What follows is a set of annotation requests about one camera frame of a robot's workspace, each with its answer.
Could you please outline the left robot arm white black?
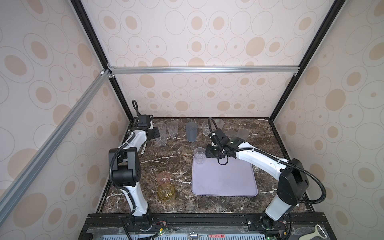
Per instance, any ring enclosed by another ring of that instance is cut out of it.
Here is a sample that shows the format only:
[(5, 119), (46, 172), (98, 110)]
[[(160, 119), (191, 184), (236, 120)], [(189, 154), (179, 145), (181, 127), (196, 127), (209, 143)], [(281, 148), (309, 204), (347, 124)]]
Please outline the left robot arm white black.
[(148, 140), (160, 136), (157, 127), (128, 131), (122, 145), (109, 151), (109, 179), (111, 184), (126, 197), (131, 215), (141, 217), (148, 213), (149, 205), (140, 186), (141, 165), (139, 150)]

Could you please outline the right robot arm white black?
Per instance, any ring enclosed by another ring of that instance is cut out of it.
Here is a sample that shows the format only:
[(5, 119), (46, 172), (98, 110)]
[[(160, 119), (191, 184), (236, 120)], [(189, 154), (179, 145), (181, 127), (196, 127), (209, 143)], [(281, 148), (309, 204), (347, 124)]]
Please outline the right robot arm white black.
[(248, 162), (278, 180), (277, 194), (263, 212), (263, 221), (273, 224), (292, 210), (304, 196), (309, 180), (299, 160), (288, 161), (266, 153), (248, 142), (236, 144), (230, 141), (219, 146), (208, 144), (205, 155), (207, 158), (235, 158)]

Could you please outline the lavender plastic tray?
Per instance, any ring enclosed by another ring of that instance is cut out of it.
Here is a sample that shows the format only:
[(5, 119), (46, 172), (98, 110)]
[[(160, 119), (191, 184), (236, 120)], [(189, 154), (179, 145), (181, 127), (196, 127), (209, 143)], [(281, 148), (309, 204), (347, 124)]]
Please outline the lavender plastic tray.
[(216, 159), (193, 158), (192, 192), (198, 196), (254, 197), (258, 194), (250, 163), (229, 158), (226, 165)]

